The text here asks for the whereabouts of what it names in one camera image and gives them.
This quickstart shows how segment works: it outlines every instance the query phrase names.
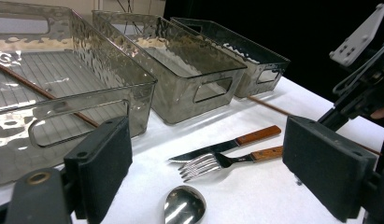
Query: wooden stick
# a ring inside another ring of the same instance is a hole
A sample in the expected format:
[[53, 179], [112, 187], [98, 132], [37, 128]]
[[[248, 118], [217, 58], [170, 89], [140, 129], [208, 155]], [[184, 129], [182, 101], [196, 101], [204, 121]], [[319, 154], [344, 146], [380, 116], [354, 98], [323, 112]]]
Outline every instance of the wooden stick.
[[266, 106], [266, 107], [269, 107], [270, 109], [273, 109], [273, 110], [277, 111], [277, 112], [280, 113], [280, 114], [283, 114], [283, 115], [285, 115], [285, 116], [292, 116], [291, 113], [288, 113], [288, 112], [285, 111], [285, 110], [282, 110], [282, 109], [280, 109], [280, 108], [278, 108], [278, 107], [275, 107], [275, 106], [273, 106], [273, 105], [270, 105], [270, 104], [268, 104], [268, 103], [265, 103], [265, 102], [263, 102], [263, 101], [261, 101], [261, 100], [258, 100], [258, 99], [256, 99], [256, 98], [254, 98], [254, 97], [248, 96], [247, 98], [250, 99], [251, 101], [254, 101], [254, 102], [260, 104], [260, 105], [264, 105], [264, 106]]
[[[266, 103], [266, 102], [263, 102], [263, 101], [261, 101], [261, 100], [258, 100], [258, 99], [254, 98], [254, 97], [248, 96], [247, 98], [250, 99], [250, 100], [253, 101], [253, 102], [256, 102], [256, 103], [260, 104], [260, 105], [264, 105], [264, 106], [266, 106], [266, 107], [268, 107], [268, 108], [271, 108], [271, 109], [273, 109], [273, 110], [277, 111], [278, 113], [281, 113], [281, 114], [283, 114], [283, 115], [285, 115], [285, 116], [292, 116], [291, 113], [288, 113], [288, 112], [285, 111], [285, 110], [282, 110], [282, 109], [280, 109], [280, 108], [278, 108], [278, 107], [275, 107], [275, 106], [270, 105], [270, 104], [268, 104], [268, 103]], [[381, 154], [380, 152], [377, 152], [377, 151], [373, 150], [372, 148], [363, 146], [363, 145], [361, 145], [361, 144], [359, 144], [359, 143], [356, 143], [356, 142], [354, 142], [354, 141], [352, 141], [352, 142], [355, 143], [355, 144], [357, 144], [358, 146], [363, 147], [364, 149], [366, 149], [366, 150], [372, 152], [373, 154], [376, 154], [376, 155], [378, 155], [378, 156], [382, 156], [382, 155], [383, 155], [383, 154]]]
[[[41, 89], [40, 87], [38, 87], [34, 83], [30, 82], [28, 79], [18, 75], [17, 73], [15, 73], [14, 71], [8, 69], [7, 67], [4, 67], [2, 64], [0, 64], [0, 71], [5, 72], [7, 75], [17, 79], [23, 85], [29, 87], [30, 89], [32, 89], [33, 91], [36, 91], [37, 93], [39, 93], [41, 95], [49, 98], [50, 100], [56, 99], [55, 96], [53, 96], [50, 93], [46, 92], [45, 90]], [[79, 112], [74, 113], [74, 115], [76, 115], [80, 119], [83, 119], [87, 123], [91, 124], [94, 128], [97, 128], [99, 126], [99, 124], [97, 122], [95, 122], [94, 120], [88, 118], [87, 116], [85, 116], [85, 115], [83, 115], [83, 114], [81, 114]]]

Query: fork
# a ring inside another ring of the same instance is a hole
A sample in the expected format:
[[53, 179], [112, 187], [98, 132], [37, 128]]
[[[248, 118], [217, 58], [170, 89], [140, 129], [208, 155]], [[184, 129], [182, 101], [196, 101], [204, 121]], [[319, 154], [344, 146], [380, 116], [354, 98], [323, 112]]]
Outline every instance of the fork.
[[229, 158], [220, 153], [207, 153], [185, 163], [179, 168], [183, 182], [197, 176], [230, 167], [234, 163], [267, 161], [282, 157], [282, 147], [270, 147], [251, 152], [245, 156]]

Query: fork tines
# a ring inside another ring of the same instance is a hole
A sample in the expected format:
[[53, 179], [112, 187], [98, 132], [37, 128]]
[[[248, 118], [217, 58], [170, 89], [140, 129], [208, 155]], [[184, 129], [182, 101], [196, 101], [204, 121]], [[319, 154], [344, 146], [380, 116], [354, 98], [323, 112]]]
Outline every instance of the fork tines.
[[183, 182], [187, 182], [197, 176], [220, 169], [221, 167], [216, 161], [214, 154], [207, 153], [185, 163], [179, 168], [179, 174], [182, 175]]

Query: plastic storage bin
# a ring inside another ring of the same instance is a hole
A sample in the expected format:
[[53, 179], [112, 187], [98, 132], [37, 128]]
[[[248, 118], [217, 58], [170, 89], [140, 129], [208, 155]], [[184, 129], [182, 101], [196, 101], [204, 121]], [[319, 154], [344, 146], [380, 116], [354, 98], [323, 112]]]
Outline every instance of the plastic storage bin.
[[157, 77], [151, 107], [166, 124], [231, 102], [246, 66], [206, 41], [158, 16], [93, 11], [92, 20]]
[[0, 184], [62, 163], [109, 119], [147, 129], [157, 79], [69, 8], [0, 2], [0, 64], [35, 84], [0, 66]]
[[248, 66], [235, 91], [235, 96], [238, 98], [272, 91], [290, 63], [288, 59], [272, 50], [214, 21], [177, 17], [171, 18], [170, 21]]

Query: spoon bowl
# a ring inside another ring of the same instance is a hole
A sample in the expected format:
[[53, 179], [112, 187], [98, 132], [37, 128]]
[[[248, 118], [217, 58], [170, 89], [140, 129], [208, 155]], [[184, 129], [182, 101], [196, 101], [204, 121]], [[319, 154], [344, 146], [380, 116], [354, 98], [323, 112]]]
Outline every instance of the spoon bowl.
[[205, 211], [206, 200], [203, 195], [197, 189], [182, 185], [171, 190], [165, 200], [165, 223], [197, 223]]

